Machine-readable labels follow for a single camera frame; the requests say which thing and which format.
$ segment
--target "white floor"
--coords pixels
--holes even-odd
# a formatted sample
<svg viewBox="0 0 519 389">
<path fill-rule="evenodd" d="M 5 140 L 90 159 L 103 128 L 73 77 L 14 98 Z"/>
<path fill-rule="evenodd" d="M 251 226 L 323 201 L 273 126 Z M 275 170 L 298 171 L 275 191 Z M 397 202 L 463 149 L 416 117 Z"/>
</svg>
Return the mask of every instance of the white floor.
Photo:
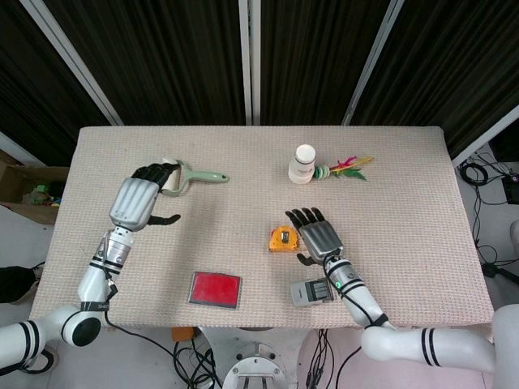
<svg viewBox="0 0 519 389">
<path fill-rule="evenodd" d="M 460 189 L 465 208 L 472 223 L 471 211 L 474 192 L 464 182 Z M 500 182 L 496 181 L 482 188 L 482 196 L 488 202 L 499 202 L 504 198 Z M 519 206 L 483 206 L 482 243 L 495 246 L 500 259 L 516 258 L 509 238 L 509 225 L 519 219 Z M 32 223 L 15 213 L 0 207 L 0 267 L 20 265 L 31 267 L 45 260 L 46 251 L 52 235 L 52 227 Z M 511 268 L 519 273 L 518 268 Z M 491 298 L 496 307 L 519 302 L 519 288 L 508 281 L 496 278 L 487 279 Z M 0 305 L 0 326 L 25 320 L 31 302 L 21 306 Z M 156 328 L 141 331 L 160 343 L 173 348 L 169 328 Z M 359 345 L 360 331 L 334 329 L 329 332 L 330 343 L 336 352 L 335 371 Z M 300 382 L 306 379 L 311 354 L 314 351 L 316 336 L 312 332 L 305 340 L 299 355 L 298 376 Z M 120 331 L 103 329 L 99 338 L 86 348 L 72 348 L 63 342 L 56 343 L 60 362 L 52 374 L 32 376 L 14 372 L 0 377 L 1 388 L 12 389 L 83 389 L 109 387 L 112 389 L 131 389 L 142 387 L 173 387 L 185 385 L 174 373 L 171 358 L 162 350 L 144 340 L 130 337 Z M 324 388 L 329 370 L 319 387 Z M 374 362 L 359 353 L 345 367 L 341 375 L 340 388 L 402 388 L 420 387 L 422 389 L 490 389 L 491 376 L 457 369 L 438 369 L 413 362 Z"/>
</svg>

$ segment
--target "robotic hand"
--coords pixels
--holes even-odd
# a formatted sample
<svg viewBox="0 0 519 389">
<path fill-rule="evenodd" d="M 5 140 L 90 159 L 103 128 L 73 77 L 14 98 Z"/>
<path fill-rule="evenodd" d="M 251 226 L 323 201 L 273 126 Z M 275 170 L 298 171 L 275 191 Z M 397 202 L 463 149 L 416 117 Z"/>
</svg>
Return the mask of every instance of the robotic hand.
<svg viewBox="0 0 519 389">
<path fill-rule="evenodd" d="M 105 233 L 78 287 L 81 306 L 62 306 L 43 318 L 0 328 L 0 375 L 24 370 L 35 363 L 49 340 L 82 347 L 101 329 L 101 316 L 117 292 L 118 276 L 133 243 L 132 234 L 147 224 L 168 225 L 180 215 L 152 216 L 157 196 L 178 164 L 153 164 L 137 169 L 124 180 L 109 217 L 114 228 Z"/>
<path fill-rule="evenodd" d="M 494 372 L 494 346 L 475 332 L 451 328 L 396 331 L 345 257 L 341 240 L 319 209 L 294 209 L 285 214 L 299 231 L 311 255 L 306 258 L 298 254 L 299 261 L 306 266 L 323 266 L 326 278 L 345 303 L 354 321 L 365 327 L 362 349 L 371 359 L 407 359 L 430 366 Z"/>
</svg>

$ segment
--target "cardboard box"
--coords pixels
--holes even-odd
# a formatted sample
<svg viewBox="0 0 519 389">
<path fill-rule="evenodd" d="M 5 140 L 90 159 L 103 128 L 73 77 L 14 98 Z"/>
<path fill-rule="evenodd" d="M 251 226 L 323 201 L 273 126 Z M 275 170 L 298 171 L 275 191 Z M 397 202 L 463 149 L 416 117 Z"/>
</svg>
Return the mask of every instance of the cardboard box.
<svg viewBox="0 0 519 389">
<path fill-rule="evenodd" d="M 0 161 L 0 205 L 42 224 L 54 224 L 59 207 L 22 204 L 22 197 L 39 184 L 66 182 L 69 168 L 6 165 Z"/>
</svg>

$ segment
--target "metal frame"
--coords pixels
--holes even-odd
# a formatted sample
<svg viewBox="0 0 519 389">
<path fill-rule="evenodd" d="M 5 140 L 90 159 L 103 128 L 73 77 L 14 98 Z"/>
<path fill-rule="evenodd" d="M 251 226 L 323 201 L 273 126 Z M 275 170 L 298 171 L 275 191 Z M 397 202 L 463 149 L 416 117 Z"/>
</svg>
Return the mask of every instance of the metal frame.
<svg viewBox="0 0 519 389">
<path fill-rule="evenodd" d="M 45 166 L 33 154 L 25 150 L 7 135 L 0 132 L 0 150 L 3 150 L 17 161 L 28 166 Z"/>
<path fill-rule="evenodd" d="M 123 126 L 115 108 L 42 0 L 19 0 L 112 126 Z"/>
<path fill-rule="evenodd" d="M 249 0 L 252 124 L 261 125 L 261 0 Z"/>
<path fill-rule="evenodd" d="M 252 124 L 252 99 L 248 0 L 238 0 L 238 13 L 240 18 L 240 42 L 242 44 L 243 103 L 245 104 L 245 124 L 250 126 Z"/>
<path fill-rule="evenodd" d="M 357 108 L 360 96 L 362 95 L 362 92 L 364 92 L 364 88 L 367 85 L 367 81 L 371 77 L 373 69 L 375 69 L 375 65 L 379 60 L 380 53 L 382 53 L 382 49 L 388 40 L 389 33 L 391 32 L 392 26 L 395 24 L 395 21 L 400 14 L 400 10 L 404 5 L 404 1 L 405 0 L 391 0 L 388 5 L 388 9 L 386 10 L 384 18 L 382 19 L 382 23 L 379 27 L 379 31 L 377 32 L 375 40 L 373 41 L 373 45 L 371 46 L 370 53 L 367 56 L 362 73 L 358 78 L 354 94 L 351 96 L 350 103 L 348 104 L 348 108 L 346 109 L 346 113 L 342 119 L 343 126 L 348 126 L 351 122 L 351 118 L 354 116 L 354 112 Z"/>
<path fill-rule="evenodd" d="M 479 138 L 473 141 L 465 150 L 460 152 L 453 159 L 453 166 L 456 168 L 459 164 L 461 164 L 464 160 L 469 158 L 476 150 L 478 150 L 481 146 L 484 146 L 485 143 L 490 141 L 496 135 L 498 135 L 502 130 L 506 127 L 510 126 L 513 122 L 515 122 L 519 118 L 519 105 L 516 105 L 510 112 L 504 115 L 494 126 L 490 127 L 487 131 L 485 131 Z"/>
</svg>

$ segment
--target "white bottle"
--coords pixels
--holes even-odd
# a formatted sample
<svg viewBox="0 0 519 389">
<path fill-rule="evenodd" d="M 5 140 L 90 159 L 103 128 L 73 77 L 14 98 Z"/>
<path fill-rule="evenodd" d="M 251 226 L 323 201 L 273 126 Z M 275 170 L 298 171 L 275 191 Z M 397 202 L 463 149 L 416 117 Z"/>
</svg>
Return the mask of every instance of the white bottle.
<svg viewBox="0 0 519 389">
<path fill-rule="evenodd" d="M 309 144 L 302 144 L 295 151 L 289 165 L 289 178 L 296 184 L 307 184 L 314 175 L 315 149 Z"/>
</svg>

